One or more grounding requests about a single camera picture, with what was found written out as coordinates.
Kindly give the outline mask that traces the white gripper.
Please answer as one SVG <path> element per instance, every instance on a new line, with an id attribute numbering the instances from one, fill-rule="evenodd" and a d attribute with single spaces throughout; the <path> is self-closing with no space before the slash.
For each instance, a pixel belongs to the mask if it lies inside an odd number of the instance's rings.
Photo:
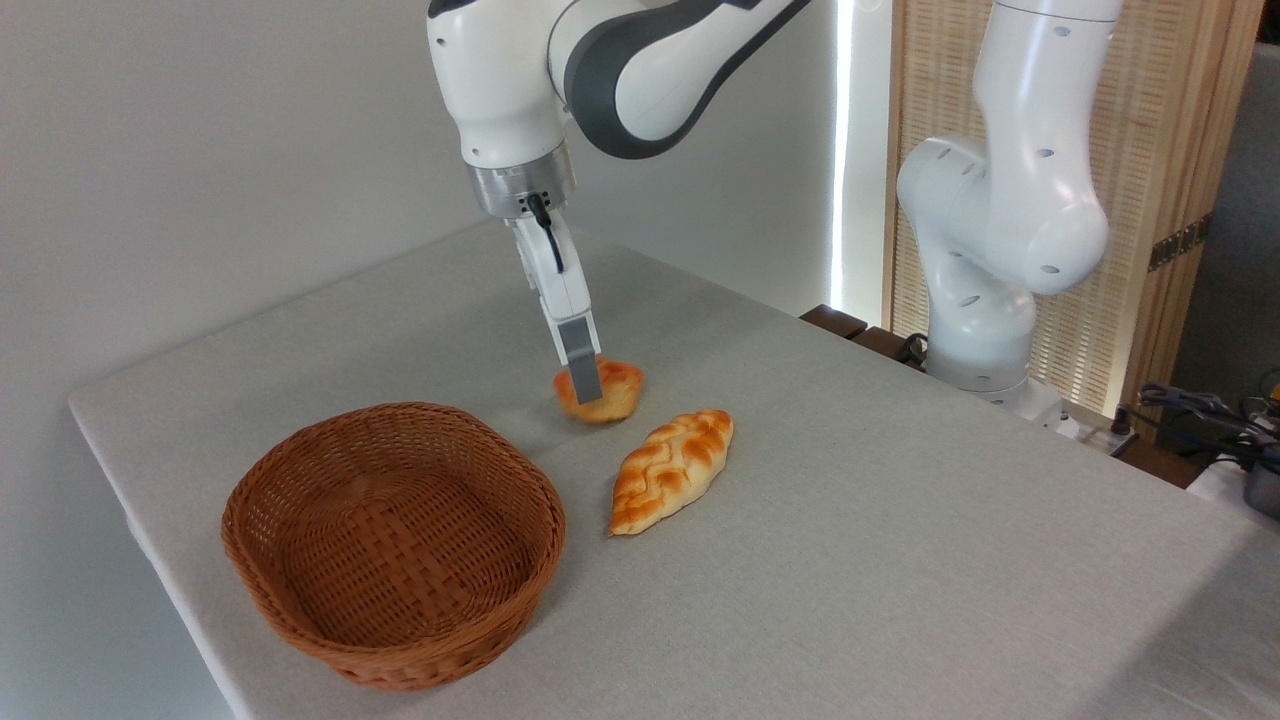
<path id="1" fill-rule="evenodd" d="M 547 324 L 573 398 L 585 405 L 603 397 L 596 369 L 600 352 L 588 283 L 562 213 L 549 210 L 550 231 L 531 214 L 507 219 L 516 237 L 526 277 L 538 290 Z"/>

